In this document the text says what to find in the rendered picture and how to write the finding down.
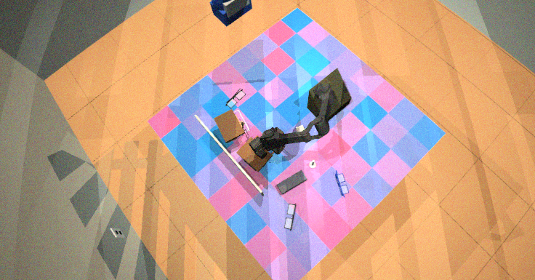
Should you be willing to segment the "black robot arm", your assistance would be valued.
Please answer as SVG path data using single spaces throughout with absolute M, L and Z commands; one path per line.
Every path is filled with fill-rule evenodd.
M 329 84 L 322 85 L 322 83 L 320 83 L 314 90 L 315 95 L 322 103 L 319 116 L 312 120 L 306 129 L 301 132 L 281 134 L 273 127 L 265 130 L 261 137 L 257 137 L 249 143 L 255 153 L 265 146 L 266 149 L 269 149 L 278 155 L 285 148 L 285 144 L 309 143 L 311 140 L 321 139 L 329 133 L 329 110 L 331 104 L 334 104 L 335 101 L 334 93 Z M 310 130 L 314 125 L 318 131 L 318 135 L 310 135 Z

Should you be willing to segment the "black-framed glasses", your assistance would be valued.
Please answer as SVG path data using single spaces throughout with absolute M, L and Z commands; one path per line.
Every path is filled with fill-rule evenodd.
M 240 89 L 239 89 L 239 90 L 240 90 Z M 239 90 L 238 90 L 238 91 L 239 91 Z M 244 95 L 246 95 L 246 93 L 244 93 L 244 92 L 242 91 L 242 89 L 241 89 L 239 92 L 238 92 L 238 91 L 234 94 L 234 96 L 232 96 L 232 97 L 226 102 L 225 105 L 227 105 L 228 107 L 232 108 L 232 107 L 237 103 L 237 101 L 234 100 L 235 97 L 238 98 L 238 99 L 240 100 Z

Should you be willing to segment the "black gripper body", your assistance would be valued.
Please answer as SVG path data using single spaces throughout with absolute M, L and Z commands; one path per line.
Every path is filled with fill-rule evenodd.
M 277 127 L 275 128 L 275 130 L 281 134 L 284 134 L 284 132 Z M 265 149 L 266 147 L 264 146 L 263 148 L 259 149 L 255 154 L 258 155 L 261 159 L 264 159 L 264 157 L 267 155 L 267 153 L 264 151 Z

